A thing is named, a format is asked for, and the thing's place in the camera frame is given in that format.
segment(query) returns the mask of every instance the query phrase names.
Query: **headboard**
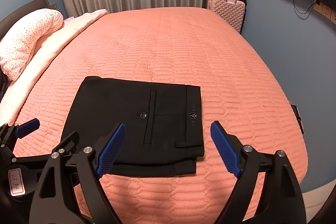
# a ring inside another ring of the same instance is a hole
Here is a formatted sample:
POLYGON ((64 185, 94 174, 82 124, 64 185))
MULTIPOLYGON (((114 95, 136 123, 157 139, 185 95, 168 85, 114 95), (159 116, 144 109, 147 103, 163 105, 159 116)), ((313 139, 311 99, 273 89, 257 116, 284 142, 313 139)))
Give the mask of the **headboard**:
POLYGON ((48 0, 33 0, 20 8, 16 9, 13 13, 8 15, 5 19, 0 21, 0 41, 9 31, 9 29, 17 22, 19 19, 25 15, 42 8, 49 8, 50 4, 48 0))

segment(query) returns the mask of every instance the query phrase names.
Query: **blue gripper pad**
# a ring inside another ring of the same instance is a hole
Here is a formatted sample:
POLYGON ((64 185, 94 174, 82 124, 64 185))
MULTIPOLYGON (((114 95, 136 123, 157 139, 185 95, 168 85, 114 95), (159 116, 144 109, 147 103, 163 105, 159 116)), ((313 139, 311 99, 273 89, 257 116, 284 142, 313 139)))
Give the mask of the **blue gripper pad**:
POLYGON ((210 135, 226 166, 226 169, 236 177, 239 177, 241 170, 239 168, 238 155, 216 122, 213 122, 210 126, 210 135))
POLYGON ((15 131, 15 136, 19 139, 22 139, 23 137, 29 135, 35 130, 38 130, 39 128, 40 128, 40 121, 37 118, 34 118, 18 126, 15 131))
POLYGON ((101 178, 110 172, 117 153, 124 142, 125 135, 126 128, 125 125, 121 123, 97 157, 96 174, 98 177, 101 178))

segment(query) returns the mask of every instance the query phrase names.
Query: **label sticker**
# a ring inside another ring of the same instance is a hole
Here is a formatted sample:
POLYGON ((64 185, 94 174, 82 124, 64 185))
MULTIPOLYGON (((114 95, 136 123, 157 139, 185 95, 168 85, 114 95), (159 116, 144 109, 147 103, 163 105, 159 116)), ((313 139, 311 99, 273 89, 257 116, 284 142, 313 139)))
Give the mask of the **label sticker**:
POLYGON ((12 196, 24 195, 26 193, 23 185, 21 168, 16 168, 8 171, 10 194, 12 196))

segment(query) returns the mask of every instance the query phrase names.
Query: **black trousers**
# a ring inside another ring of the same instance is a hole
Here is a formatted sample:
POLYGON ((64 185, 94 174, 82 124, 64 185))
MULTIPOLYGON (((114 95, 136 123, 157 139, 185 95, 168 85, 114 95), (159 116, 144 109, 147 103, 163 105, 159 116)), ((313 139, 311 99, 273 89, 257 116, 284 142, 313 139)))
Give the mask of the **black trousers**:
POLYGON ((93 146, 116 123, 126 138, 110 173, 165 177, 196 172, 204 155, 200 87, 88 76, 79 87, 62 139, 80 134, 77 151, 93 146))

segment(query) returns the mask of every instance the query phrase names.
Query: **pink quilted bedspread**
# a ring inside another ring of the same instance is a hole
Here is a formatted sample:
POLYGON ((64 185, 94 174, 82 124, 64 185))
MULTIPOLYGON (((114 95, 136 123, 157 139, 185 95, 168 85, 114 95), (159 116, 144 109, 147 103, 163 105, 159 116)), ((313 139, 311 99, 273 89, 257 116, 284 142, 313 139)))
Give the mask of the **pink quilted bedspread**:
MULTIPOLYGON (((305 143, 283 91, 253 48, 214 12, 133 10, 93 23, 63 49, 30 92, 17 123, 37 117, 41 126, 17 142, 17 156, 50 153, 59 143, 72 101, 88 75, 201 87, 205 156, 195 176, 105 175, 100 180, 125 224, 215 221, 236 178, 211 140, 214 120, 260 152, 284 150, 299 181, 306 174, 305 143)), ((259 176, 246 217, 253 216, 262 184, 259 176)), ((89 214, 80 187, 76 196, 89 214)))

